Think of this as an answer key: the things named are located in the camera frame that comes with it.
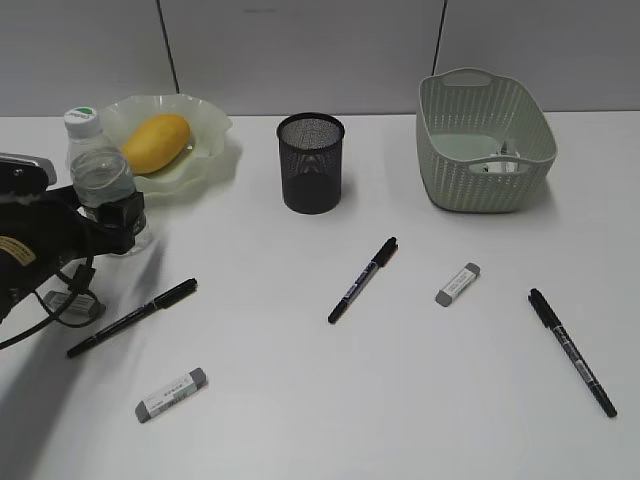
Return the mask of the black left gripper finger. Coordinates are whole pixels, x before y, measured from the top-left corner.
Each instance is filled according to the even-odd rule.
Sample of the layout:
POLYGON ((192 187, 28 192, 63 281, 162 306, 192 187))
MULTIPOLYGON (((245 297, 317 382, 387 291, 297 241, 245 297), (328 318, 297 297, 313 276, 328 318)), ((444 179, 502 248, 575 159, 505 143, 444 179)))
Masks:
POLYGON ((88 218, 88 243, 95 255, 125 255, 134 250, 136 236, 144 229, 144 196, 134 192, 98 207, 83 207, 88 218))

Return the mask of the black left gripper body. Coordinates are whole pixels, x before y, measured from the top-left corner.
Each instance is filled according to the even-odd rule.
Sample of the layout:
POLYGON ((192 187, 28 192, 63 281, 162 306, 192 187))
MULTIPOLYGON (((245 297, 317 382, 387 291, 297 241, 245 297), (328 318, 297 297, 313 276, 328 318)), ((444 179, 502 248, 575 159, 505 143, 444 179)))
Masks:
POLYGON ((95 242, 79 198, 67 186, 1 197, 1 317, 69 262, 92 261, 95 242))

